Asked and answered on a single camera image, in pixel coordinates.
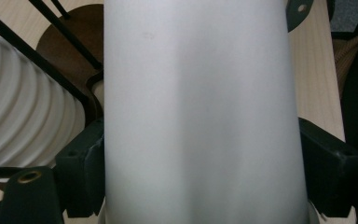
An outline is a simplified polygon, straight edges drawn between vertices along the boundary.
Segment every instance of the ribbed white surface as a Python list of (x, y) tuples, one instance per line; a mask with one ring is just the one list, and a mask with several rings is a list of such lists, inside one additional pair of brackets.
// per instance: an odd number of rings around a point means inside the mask
[(82, 104), (0, 37), (0, 166), (53, 165), (84, 125)]

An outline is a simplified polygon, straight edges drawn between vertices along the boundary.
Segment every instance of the white plastic tube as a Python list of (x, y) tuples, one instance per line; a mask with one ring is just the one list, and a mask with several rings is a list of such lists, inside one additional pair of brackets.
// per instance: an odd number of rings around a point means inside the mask
[(104, 10), (106, 222), (309, 223), (282, 1)]
[(83, 105), (0, 37), (0, 166), (51, 166), (84, 125)]

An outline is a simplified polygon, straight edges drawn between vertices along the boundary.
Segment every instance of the white cylinder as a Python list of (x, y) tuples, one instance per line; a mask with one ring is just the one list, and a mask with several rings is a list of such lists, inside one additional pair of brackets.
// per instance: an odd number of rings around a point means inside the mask
[(309, 223), (282, 0), (104, 10), (106, 222)]
[(0, 166), (51, 166), (84, 125), (82, 104), (0, 37)]

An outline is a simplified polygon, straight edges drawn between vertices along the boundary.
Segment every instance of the corrugated white tube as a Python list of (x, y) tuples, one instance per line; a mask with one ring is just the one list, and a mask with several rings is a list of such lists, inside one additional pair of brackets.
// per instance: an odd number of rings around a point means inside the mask
[(82, 104), (0, 37), (0, 166), (53, 165), (84, 125)]
[(309, 223), (282, 0), (112, 0), (106, 222)]

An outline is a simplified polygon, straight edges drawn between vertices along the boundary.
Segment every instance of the light wood surface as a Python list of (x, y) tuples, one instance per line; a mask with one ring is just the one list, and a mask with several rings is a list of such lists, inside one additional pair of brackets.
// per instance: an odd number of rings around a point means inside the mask
[[(46, 0), (45, 3), (59, 15), (50, 1)], [(61, 3), (70, 10), (87, 4), (103, 3), (103, 0), (65, 0)], [(49, 26), (49, 22), (27, 0), (0, 0), (0, 20), (33, 48)], [(344, 140), (325, 0), (314, 0), (309, 16), (289, 37), (295, 71), (298, 115)], [(65, 223), (74, 224), (96, 222), (96, 217), (65, 219)], [(354, 224), (354, 212), (352, 211), (347, 219), (321, 218), (321, 223)]]

